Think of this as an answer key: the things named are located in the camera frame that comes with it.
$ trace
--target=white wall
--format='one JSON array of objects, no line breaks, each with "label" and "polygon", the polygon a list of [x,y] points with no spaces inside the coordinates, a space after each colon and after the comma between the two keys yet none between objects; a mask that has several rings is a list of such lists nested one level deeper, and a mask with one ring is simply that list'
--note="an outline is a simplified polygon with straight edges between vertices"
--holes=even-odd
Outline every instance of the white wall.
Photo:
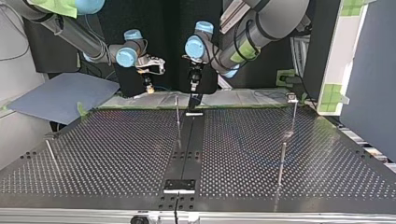
[{"label": "white wall", "polygon": [[[5,12],[23,30],[18,18],[8,9]],[[24,53],[27,45],[0,11],[0,60]],[[0,62],[0,108],[44,81],[44,76],[35,71],[30,50],[19,59]],[[36,147],[49,131],[46,120],[0,110],[0,169]]]}]

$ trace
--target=black perforated table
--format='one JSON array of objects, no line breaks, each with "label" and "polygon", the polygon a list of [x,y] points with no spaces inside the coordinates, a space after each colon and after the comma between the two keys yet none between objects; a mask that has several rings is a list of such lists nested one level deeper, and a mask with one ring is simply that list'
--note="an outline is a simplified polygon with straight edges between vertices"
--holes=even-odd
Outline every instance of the black perforated table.
[{"label": "black perforated table", "polygon": [[[0,171],[0,208],[396,215],[396,175],[310,108],[294,125],[289,107],[176,120],[94,111],[51,141],[56,160],[43,144]],[[169,179],[195,193],[164,194]]]}]

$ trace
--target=metal frame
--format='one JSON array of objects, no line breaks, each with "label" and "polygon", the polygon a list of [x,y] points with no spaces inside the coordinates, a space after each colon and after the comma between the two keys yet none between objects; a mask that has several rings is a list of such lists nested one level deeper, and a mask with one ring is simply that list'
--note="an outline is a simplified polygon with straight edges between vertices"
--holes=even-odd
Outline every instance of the metal frame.
[{"label": "metal frame", "polygon": [[[0,209],[0,223],[129,223],[134,216],[151,223],[175,223],[173,212],[63,209]],[[395,223],[396,216],[318,213],[193,213],[178,212],[180,223]]]}]

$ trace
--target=wall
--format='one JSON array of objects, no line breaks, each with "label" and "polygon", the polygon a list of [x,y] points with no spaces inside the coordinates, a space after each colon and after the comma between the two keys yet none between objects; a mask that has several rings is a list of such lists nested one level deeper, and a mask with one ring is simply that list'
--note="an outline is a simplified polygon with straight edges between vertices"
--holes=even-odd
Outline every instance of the wall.
[{"label": "wall", "polygon": [[[4,11],[22,30],[18,18],[8,9]],[[45,81],[43,75],[35,71],[30,50],[18,59],[1,61],[24,53],[26,47],[27,40],[0,10],[0,108]],[[0,110],[0,169],[37,146],[49,131],[49,123],[43,119]]]},{"label": "wall", "polygon": [[369,5],[356,49],[341,121],[354,133],[396,161],[396,1]]}]

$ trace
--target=vertical rod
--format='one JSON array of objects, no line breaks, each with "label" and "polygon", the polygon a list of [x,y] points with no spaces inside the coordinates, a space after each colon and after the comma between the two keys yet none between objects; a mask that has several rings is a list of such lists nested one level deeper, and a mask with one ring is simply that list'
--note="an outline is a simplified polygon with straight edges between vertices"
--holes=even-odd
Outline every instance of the vertical rod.
[{"label": "vertical rod", "polygon": [[296,115],[297,115],[297,104],[298,102],[294,103],[294,111],[293,111],[293,122],[291,124],[291,131],[294,133],[294,124],[296,121]]},{"label": "vertical rod", "polygon": [[286,146],[287,146],[286,143],[283,143],[283,144],[282,144],[282,151],[281,151],[281,154],[280,154],[279,177],[278,177],[278,180],[277,180],[277,184],[278,184],[279,186],[282,185],[283,165],[284,165],[284,163],[285,163]]},{"label": "vertical rod", "polygon": [[296,114],[297,114],[297,104],[298,104],[298,102],[294,103],[293,121],[295,121],[295,119],[296,119]]},{"label": "vertical rod", "polygon": [[175,96],[175,105],[176,105],[176,116],[177,116],[177,127],[180,129],[180,113],[178,111],[178,95]]},{"label": "vertical rod", "polygon": [[52,157],[53,160],[56,160],[55,154],[53,153],[52,146],[50,145],[50,140],[49,139],[46,139],[46,144],[47,144],[47,147],[49,149],[50,156]]}]

